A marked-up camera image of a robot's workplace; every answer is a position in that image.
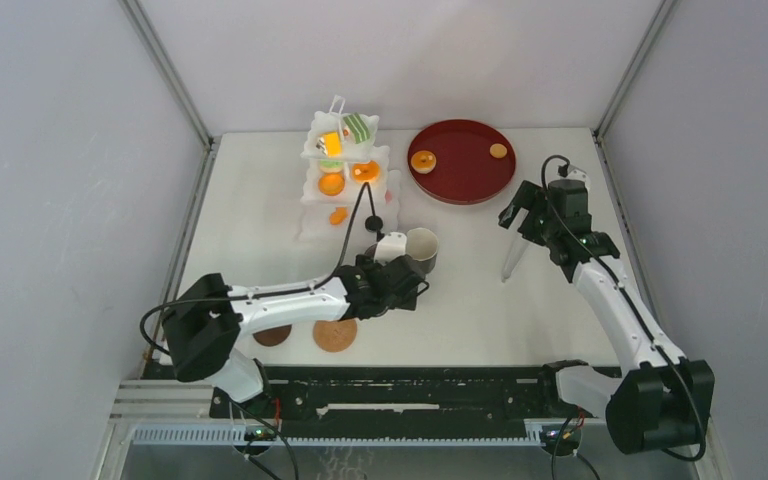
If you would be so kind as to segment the black cookie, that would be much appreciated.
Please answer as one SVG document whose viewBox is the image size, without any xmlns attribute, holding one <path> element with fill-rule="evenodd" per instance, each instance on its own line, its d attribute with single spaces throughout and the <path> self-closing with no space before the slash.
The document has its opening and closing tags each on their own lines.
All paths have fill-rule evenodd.
<svg viewBox="0 0 768 480">
<path fill-rule="evenodd" d="M 383 229 L 383 220 L 377 215 L 370 215 L 365 219 L 364 227 L 369 232 L 381 232 Z"/>
</svg>

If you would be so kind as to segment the red round tray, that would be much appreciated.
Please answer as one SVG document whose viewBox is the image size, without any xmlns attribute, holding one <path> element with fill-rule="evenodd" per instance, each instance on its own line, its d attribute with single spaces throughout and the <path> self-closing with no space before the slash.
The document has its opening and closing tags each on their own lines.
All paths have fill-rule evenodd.
<svg viewBox="0 0 768 480">
<path fill-rule="evenodd" d="M 495 159 L 489 154 L 494 143 L 504 144 L 508 155 Z M 409 164 L 419 150 L 432 151 L 435 169 L 422 175 Z M 511 142 L 497 129 L 484 123 L 451 119 L 431 124 L 411 141 L 406 154 L 408 171 L 421 191 L 452 205 L 475 205 L 492 199 L 513 180 L 517 156 Z"/>
</svg>

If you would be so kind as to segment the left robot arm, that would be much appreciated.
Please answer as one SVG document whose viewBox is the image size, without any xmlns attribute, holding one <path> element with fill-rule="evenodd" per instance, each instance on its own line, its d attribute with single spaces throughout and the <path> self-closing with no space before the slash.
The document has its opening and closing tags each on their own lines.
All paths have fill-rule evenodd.
<svg viewBox="0 0 768 480">
<path fill-rule="evenodd" d="M 220 274 L 208 274 L 180 299 L 159 307 L 165 354 L 177 381 L 206 381 L 246 415 L 258 417 L 270 409 L 273 392 L 262 364 L 237 348 L 240 337 L 412 310 L 428 287 L 421 266 L 407 255 L 385 263 L 359 255 L 321 279 L 272 289 L 230 286 Z"/>
</svg>

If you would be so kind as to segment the white tiered dessert stand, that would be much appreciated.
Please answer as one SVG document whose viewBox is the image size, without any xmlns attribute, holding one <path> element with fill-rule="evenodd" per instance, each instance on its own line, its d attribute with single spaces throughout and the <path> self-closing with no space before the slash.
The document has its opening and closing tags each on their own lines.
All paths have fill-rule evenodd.
<svg viewBox="0 0 768 480">
<path fill-rule="evenodd" d="M 352 209 L 355 207 L 361 188 L 365 185 L 370 188 L 370 192 L 364 195 L 358 207 L 355 226 L 362 229 L 365 219 L 370 215 L 381 217 L 385 230 L 394 230 L 398 225 L 401 174 L 390 168 L 391 149 L 386 145 L 380 145 L 377 141 L 379 117 L 359 113 L 370 128 L 371 139 L 362 144 L 355 144 L 343 135 L 342 117 L 358 112 L 346 110 L 345 103 L 346 100 L 343 97 L 336 95 L 327 110 L 316 111 L 303 143 L 301 158 L 308 163 L 308 167 L 300 198 L 302 217 L 298 239 L 301 241 L 318 242 L 341 237 L 348 228 Z M 315 144 L 320 135 L 331 131 L 342 133 L 343 150 L 338 157 L 326 158 Z M 344 163 L 344 171 L 341 174 L 345 177 L 346 185 L 339 195 L 329 197 L 319 192 L 317 182 L 324 174 L 318 168 L 320 160 Z M 349 173 L 350 167 L 355 163 L 366 163 L 370 160 L 376 161 L 381 167 L 381 175 L 377 182 L 358 184 L 353 181 Z M 385 202 L 385 194 L 388 190 L 393 195 L 390 203 Z M 349 217 L 341 225 L 332 226 L 328 218 L 336 207 L 346 207 Z"/>
</svg>

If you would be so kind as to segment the yellow cake slice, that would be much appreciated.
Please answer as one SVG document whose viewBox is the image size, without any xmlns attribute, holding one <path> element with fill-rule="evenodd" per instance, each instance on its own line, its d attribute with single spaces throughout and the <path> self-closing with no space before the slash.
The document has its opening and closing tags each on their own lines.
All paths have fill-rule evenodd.
<svg viewBox="0 0 768 480">
<path fill-rule="evenodd" d="M 342 133 L 339 131 L 323 133 L 317 138 L 315 146 L 326 158 L 338 157 L 343 150 Z"/>
</svg>

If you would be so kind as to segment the green donut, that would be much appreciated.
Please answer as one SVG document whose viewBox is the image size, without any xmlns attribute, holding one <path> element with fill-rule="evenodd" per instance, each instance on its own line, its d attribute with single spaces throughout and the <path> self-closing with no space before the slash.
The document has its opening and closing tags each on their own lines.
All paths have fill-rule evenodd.
<svg viewBox="0 0 768 480">
<path fill-rule="evenodd" d="M 320 160 L 318 168 L 325 174 L 341 174 L 344 171 L 344 163 L 342 161 Z"/>
</svg>

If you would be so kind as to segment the black mug white inside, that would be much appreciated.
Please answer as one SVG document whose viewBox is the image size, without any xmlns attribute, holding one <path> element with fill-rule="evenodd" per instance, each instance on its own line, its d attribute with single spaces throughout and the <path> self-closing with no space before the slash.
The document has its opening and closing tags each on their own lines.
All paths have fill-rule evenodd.
<svg viewBox="0 0 768 480">
<path fill-rule="evenodd" d="M 439 252 L 437 235 L 427 228 L 413 228 L 406 233 L 405 253 L 416 261 L 425 274 L 433 271 Z"/>
</svg>

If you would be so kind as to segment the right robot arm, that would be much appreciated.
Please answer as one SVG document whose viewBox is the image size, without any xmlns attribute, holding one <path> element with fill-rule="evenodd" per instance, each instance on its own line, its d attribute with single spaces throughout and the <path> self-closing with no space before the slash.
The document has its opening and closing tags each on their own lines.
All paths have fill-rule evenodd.
<svg viewBox="0 0 768 480">
<path fill-rule="evenodd" d="M 605 332 L 621 375 L 610 377 L 582 360 L 544 367 L 538 402 L 552 416 L 579 407 L 605 420 L 614 445 L 624 454 L 697 445 L 706 451 L 706 433 L 715 376 L 704 360 L 691 361 L 670 340 L 643 304 L 605 232 L 592 228 L 588 190 L 581 180 L 547 185 L 524 181 L 499 224 L 526 216 L 518 234 L 547 248 L 550 260 L 584 298 Z"/>
</svg>

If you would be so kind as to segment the metal tongs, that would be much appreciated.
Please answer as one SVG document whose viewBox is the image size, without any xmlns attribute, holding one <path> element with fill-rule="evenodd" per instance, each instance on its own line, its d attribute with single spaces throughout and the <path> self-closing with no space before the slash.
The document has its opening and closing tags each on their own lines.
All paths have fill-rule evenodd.
<svg viewBox="0 0 768 480">
<path fill-rule="evenodd" d="M 506 283 L 511 278 L 513 272 L 521 262 L 526 250 L 530 245 L 531 243 L 528 240 L 520 236 L 516 236 L 512 240 L 502 266 L 501 281 L 503 283 Z"/>
</svg>

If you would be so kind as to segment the green striped cake slice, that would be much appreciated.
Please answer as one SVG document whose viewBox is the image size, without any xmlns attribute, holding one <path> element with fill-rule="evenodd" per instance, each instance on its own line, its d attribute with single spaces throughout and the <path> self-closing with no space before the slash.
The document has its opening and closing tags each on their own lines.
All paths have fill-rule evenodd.
<svg viewBox="0 0 768 480">
<path fill-rule="evenodd" d="M 362 144 L 371 139 L 371 131 L 359 113 L 350 113 L 342 117 L 343 135 L 355 144 Z"/>
</svg>

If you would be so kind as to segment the orange donut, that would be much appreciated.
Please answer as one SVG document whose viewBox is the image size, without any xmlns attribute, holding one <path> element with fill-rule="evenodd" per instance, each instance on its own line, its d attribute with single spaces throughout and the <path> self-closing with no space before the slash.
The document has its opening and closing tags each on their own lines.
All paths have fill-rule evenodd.
<svg viewBox="0 0 768 480">
<path fill-rule="evenodd" d="M 373 160 L 366 163 L 355 163 L 350 167 L 350 176 L 358 184 L 375 184 L 381 175 L 380 165 Z"/>
</svg>

